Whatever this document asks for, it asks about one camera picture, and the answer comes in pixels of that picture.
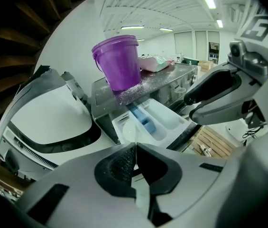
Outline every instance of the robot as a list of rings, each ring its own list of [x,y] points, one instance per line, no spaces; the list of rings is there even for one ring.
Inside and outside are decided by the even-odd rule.
[[[268,125],[268,16],[250,19],[230,49],[228,62],[185,95],[188,105],[201,102],[190,117],[198,124],[244,118],[250,128]],[[135,164],[149,184],[147,217],[130,185]],[[228,160],[143,143],[115,145],[55,168],[10,210],[14,222],[27,227],[210,228],[246,225],[265,207],[268,133]]]

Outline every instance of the white wall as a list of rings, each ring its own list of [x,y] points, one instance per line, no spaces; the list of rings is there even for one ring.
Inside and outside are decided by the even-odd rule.
[[[235,33],[224,31],[224,30],[215,30],[215,29],[198,29],[192,31],[192,40],[193,40],[193,58],[196,58],[196,37],[195,31],[206,31],[206,57],[208,57],[209,49],[208,49],[208,32],[216,31],[219,32],[219,43],[220,43],[220,51],[219,51],[219,61],[218,63],[226,62],[227,55],[230,52],[229,43],[234,40]],[[175,46],[175,38],[174,33],[168,33],[166,35],[158,36],[155,38],[147,39],[139,42],[138,46],[138,56],[142,54],[150,54],[150,55],[160,55],[164,57],[168,57],[176,54],[176,46]]]
[[[46,43],[37,67],[49,65],[62,74],[69,71],[84,92],[91,96],[92,83],[104,77],[92,58],[92,47],[105,40],[94,0],[75,8]]]
[[[173,33],[168,33],[152,39],[139,41],[138,56],[142,54],[160,55],[167,57],[176,54],[175,39]]]

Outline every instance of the bucket handle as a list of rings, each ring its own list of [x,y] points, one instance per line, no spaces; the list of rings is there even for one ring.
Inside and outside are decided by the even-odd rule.
[[[97,62],[97,54],[94,54],[94,55],[93,55],[93,58],[94,58],[94,60],[95,60],[95,63],[96,63],[97,68],[100,70],[100,72],[103,72],[103,71],[100,69],[99,65],[98,65],[98,62]]]

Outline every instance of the wooden pallet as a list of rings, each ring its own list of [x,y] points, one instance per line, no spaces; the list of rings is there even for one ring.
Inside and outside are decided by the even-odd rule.
[[[197,132],[191,146],[196,154],[201,155],[199,144],[203,144],[207,149],[211,148],[212,157],[227,159],[232,151],[236,148],[233,144],[223,138],[220,134],[215,132],[208,126],[203,126]]]

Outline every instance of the purple bucket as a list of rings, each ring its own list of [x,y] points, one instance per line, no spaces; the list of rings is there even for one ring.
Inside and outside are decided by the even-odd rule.
[[[100,65],[112,90],[125,90],[141,81],[135,36],[116,36],[93,47],[92,54]]]

